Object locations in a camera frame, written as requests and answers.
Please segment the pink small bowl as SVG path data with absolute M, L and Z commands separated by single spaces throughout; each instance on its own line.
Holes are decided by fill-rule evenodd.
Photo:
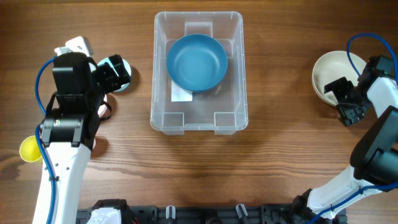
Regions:
M 105 103 L 108 102 L 108 99 L 107 99 L 107 96 L 106 96 L 106 95 L 104 96 L 103 101 L 104 101 Z M 102 118 L 102 117 L 104 116 L 104 114 L 105 114 L 105 112 L 106 112 L 107 109 L 108 109 L 108 108 L 107 108 L 107 106 L 106 106 L 104 103 L 101 104 L 100 107 L 99 107 L 99 109 L 98 109 L 98 116 L 99 116 L 100 118 Z

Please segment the light blue small bowl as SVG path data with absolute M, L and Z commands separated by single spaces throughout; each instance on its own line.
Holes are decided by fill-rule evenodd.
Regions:
M 110 61 L 109 57 L 102 59 L 97 64 L 97 66 L 99 67 L 100 65 L 105 64 L 105 63 L 110 64 L 111 68 L 114 68 L 114 66 L 111 65 L 111 61 Z M 132 68 L 131 68 L 131 66 L 129 65 L 129 63 L 125 59 L 123 59 L 123 65 L 124 65 L 124 68 L 127 71 L 128 75 L 129 75 L 129 77 L 132 77 Z M 118 90 L 114 90 L 114 93 L 120 92 L 120 91 L 124 91 L 128 86 L 129 86 L 129 83 L 125 83 L 125 84 L 121 85 L 121 87 Z

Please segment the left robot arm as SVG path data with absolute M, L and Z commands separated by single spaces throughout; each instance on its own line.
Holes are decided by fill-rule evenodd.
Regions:
M 103 121 L 104 98 L 131 81 L 131 69 L 118 54 L 96 64 L 87 54 L 69 52 L 49 61 L 57 87 L 35 129 L 44 161 L 34 223 L 74 223 L 80 187 L 96 132 Z

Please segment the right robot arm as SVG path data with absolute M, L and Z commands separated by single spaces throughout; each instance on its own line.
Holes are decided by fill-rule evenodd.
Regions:
M 297 196 L 290 219 L 305 223 L 332 221 L 357 201 L 397 188 L 397 60 L 383 55 L 366 63 L 357 85 L 345 77 L 324 86 L 337 100 L 345 126 L 357 123 L 373 107 L 377 120 L 354 147 L 349 166 L 327 184 Z

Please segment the cream beige bowl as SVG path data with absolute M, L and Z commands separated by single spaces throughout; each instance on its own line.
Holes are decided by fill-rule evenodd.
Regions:
M 346 51 L 328 52 L 315 62 L 312 71 L 313 89 L 325 103 L 336 106 L 337 99 L 332 92 L 324 93 L 324 86 L 342 77 L 354 86 L 358 84 L 358 75 L 351 66 Z

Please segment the dark blue bowl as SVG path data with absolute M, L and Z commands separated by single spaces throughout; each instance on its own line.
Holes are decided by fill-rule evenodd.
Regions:
M 228 56 L 216 39 L 205 34 L 190 34 L 171 46 L 166 67 L 170 79 L 180 88 L 208 91 L 223 80 Z

